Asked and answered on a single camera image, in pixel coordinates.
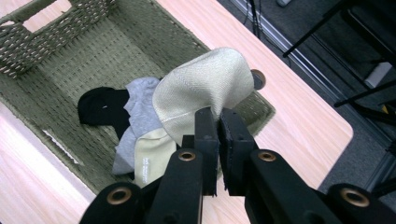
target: wooden table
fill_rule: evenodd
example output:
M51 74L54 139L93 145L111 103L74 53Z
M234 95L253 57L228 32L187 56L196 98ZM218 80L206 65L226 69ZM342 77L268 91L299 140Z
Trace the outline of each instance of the wooden table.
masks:
M256 142L318 188L351 140L350 125L215 0L158 2L208 47L237 49L265 74L260 94L276 115ZM0 123L0 222L77 223L94 194L3 105ZM243 198L218 188L219 197L204 198L203 223L248 223Z

